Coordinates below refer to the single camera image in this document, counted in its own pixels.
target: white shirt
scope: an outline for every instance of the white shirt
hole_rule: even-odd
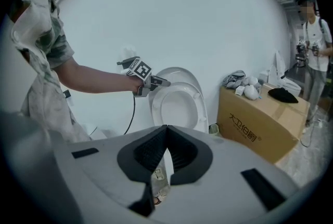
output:
[[[313,24],[308,22],[308,32],[306,32],[306,23],[303,25],[304,40],[309,41],[309,66],[318,71],[327,72],[329,58],[328,56],[316,57],[313,55],[311,48],[314,43],[317,43],[320,50],[326,49],[326,42],[332,43],[332,36],[329,31],[327,22],[322,19],[322,26],[324,33],[321,31],[319,25],[319,17],[316,16],[316,20]]]

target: black cable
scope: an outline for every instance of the black cable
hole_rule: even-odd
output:
[[[134,106],[133,106],[133,116],[132,116],[132,119],[131,119],[131,122],[129,124],[129,127],[127,128],[126,132],[124,133],[127,134],[127,132],[129,131],[130,127],[131,127],[131,124],[132,124],[132,121],[133,121],[133,118],[134,118],[134,114],[135,114],[135,97],[133,96],[133,101],[134,101]]]
[[[302,146],[304,146],[304,147],[306,147],[306,148],[308,148],[308,147],[311,145],[311,138],[312,138],[312,133],[313,133],[313,130],[314,130],[314,125],[315,125],[315,124],[313,123],[312,131],[311,131],[311,133],[310,133],[310,142],[309,142],[309,145],[306,146],[305,144],[303,144],[302,139],[300,139],[300,142],[301,142]]]

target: gray cloth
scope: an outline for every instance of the gray cloth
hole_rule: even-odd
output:
[[[246,75],[244,71],[239,70],[233,72],[232,74],[228,75],[225,79],[223,79],[222,86],[225,86],[226,88],[236,89],[238,86],[240,86],[245,76]]]
[[[316,106],[325,87],[326,72],[314,70],[306,66],[303,99],[310,103],[307,121],[311,121],[316,113]]]

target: toilet seat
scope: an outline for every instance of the toilet seat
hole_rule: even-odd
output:
[[[177,82],[160,89],[151,113],[156,126],[175,125],[208,133],[206,105],[201,92],[191,84]]]

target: backpack strap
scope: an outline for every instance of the backpack strap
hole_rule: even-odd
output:
[[[321,31],[322,31],[322,33],[324,34],[325,31],[324,31],[324,28],[323,28],[322,18],[319,18],[319,25],[320,25],[320,27],[321,27]]]
[[[308,23],[309,23],[309,21],[306,21],[305,30],[306,30],[306,36],[308,37],[308,40],[309,40]]]

